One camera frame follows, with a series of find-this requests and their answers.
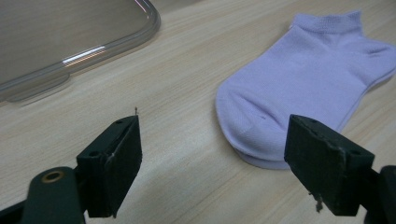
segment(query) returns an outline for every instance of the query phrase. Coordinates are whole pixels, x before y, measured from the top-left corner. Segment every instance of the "light wood tabletop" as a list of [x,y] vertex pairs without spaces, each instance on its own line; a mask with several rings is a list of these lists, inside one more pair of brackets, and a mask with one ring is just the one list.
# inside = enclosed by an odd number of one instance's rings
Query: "light wood tabletop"
[[[219,84],[270,48],[297,13],[361,10],[364,33],[396,45],[394,0],[152,0],[162,26],[138,51],[74,74],[56,93],[0,106],[0,210],[138,108],[143,162],[117,218],[88,223],[362,223],[335,217],[290,170],[242,161],[215,111]],[[396,79],[363,97],[342,134],[396,164]]]

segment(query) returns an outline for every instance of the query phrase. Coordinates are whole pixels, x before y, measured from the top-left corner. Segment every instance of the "plastic container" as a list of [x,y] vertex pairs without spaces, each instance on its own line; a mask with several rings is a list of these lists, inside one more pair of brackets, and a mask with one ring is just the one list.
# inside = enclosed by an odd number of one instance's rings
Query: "plastic container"
[[3,0],[0,102],[18,102],[70,74],[151,39],[160,16],[147,0]]

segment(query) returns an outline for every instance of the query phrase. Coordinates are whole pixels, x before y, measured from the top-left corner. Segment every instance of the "table surface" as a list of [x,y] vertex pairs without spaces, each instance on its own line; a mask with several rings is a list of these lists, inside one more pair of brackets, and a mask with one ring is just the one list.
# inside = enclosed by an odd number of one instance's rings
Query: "table surface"
[[[271,47],[296,13],[362,11],[367,36],[396,44],[396,2],[152,0],[162,16],[143,48],[72,76],[39,101],[0,106],[0,209],[138,108],[144,159],[118,217],[88,223],[362,223],[335,217],[291,171],[243,162],[216,118],[219,84]],[[396,164],[396,79],[371,89],[342,134]]]

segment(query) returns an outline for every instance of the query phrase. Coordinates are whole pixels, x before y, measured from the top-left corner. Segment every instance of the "clear plastic tray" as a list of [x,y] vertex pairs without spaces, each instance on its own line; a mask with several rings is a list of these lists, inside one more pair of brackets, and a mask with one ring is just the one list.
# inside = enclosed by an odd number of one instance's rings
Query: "clear plastic tray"
[[3,0],[0,102],[51,90],[78,70],[135,49],[160,23],[147,0]]

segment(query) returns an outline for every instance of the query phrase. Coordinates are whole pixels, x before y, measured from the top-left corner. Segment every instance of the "lavender sock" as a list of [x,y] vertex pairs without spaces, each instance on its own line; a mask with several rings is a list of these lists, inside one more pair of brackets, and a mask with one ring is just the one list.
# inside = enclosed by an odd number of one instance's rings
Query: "lavender sock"
[[219,86],[219,124],[243,160],[288,169],[290,114],[340,132],[364,93],[395,69],[396,48],[365,37],[359,11],[299,14],[271,48]]

